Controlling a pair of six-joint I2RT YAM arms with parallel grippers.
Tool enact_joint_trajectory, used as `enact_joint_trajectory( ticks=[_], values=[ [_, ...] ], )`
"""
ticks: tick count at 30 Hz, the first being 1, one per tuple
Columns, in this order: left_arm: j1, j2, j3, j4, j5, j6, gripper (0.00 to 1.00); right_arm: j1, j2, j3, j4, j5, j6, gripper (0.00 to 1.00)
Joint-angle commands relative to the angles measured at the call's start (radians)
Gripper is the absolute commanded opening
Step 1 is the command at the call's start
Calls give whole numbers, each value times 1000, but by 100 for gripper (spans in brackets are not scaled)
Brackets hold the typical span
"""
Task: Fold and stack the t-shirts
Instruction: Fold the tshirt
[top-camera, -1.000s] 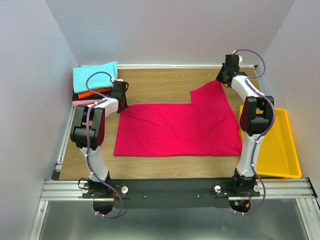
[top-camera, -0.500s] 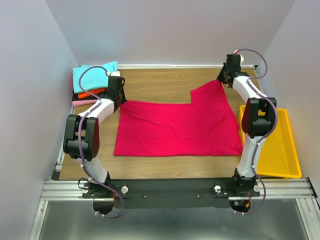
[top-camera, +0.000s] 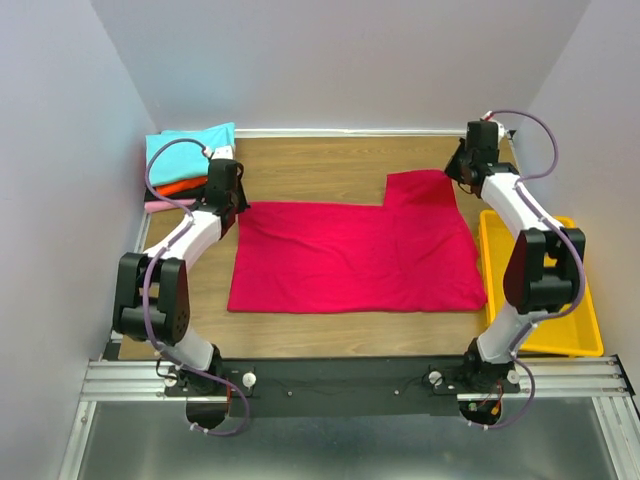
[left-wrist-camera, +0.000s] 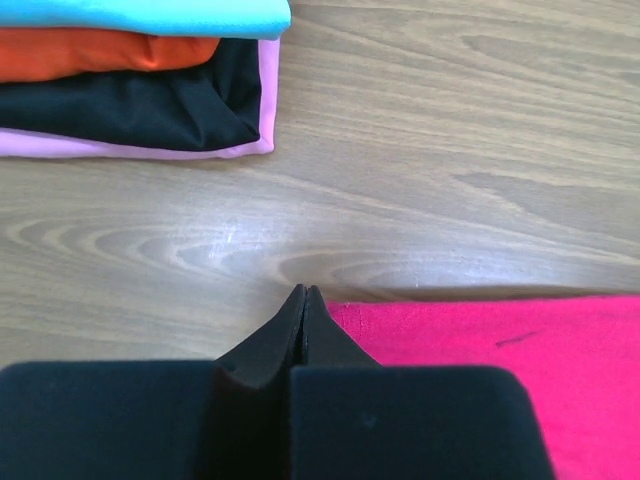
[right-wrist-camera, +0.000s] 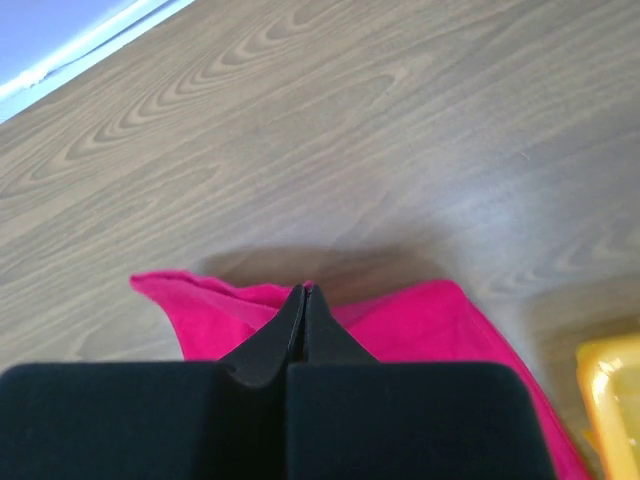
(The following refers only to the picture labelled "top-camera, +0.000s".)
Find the red t shirt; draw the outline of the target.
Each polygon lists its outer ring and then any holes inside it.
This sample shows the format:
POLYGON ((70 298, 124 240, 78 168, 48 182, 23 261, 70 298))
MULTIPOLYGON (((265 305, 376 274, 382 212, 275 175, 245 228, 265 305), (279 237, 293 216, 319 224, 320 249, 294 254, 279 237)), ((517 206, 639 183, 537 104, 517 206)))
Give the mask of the red t shirt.
POLYGON ((227 308, 476 311, 487 301, 478 257, 443 172, 393 173, 380 205, 254 203, 239 217, 227 308))

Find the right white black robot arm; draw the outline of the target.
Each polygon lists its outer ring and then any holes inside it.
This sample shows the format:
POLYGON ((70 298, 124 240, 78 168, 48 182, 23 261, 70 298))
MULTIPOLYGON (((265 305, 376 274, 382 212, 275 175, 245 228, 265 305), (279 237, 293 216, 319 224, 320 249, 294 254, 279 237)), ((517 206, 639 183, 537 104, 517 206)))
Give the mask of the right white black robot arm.
POLYGON ((584 233, 553 219, 517 169, 500 161, 503 135, 489 115, 469 122, 445 168, 449 178, 493 208, 515 240, 503 276, 502 309, 471 342, 461 365, 432 380, 451 394, 487 393, 509 383, 522 344, 540 323, 575 310, 586 290, 584 233))

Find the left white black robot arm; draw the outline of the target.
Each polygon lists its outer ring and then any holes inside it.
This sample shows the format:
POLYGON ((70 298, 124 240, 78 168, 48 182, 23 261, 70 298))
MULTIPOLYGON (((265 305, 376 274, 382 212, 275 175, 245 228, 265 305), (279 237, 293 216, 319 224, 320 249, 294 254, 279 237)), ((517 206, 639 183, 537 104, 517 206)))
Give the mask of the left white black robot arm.
POLYGON ((188 273, 219 242, 249 204, 242 186, 244 166, 233 159, 209 162, 201 199, 186 209, 167 237, 142 253, 119 260, 113 329, 150 343, 201 395, 231 391, 223 377, 219 348, 190 326, 188 273))

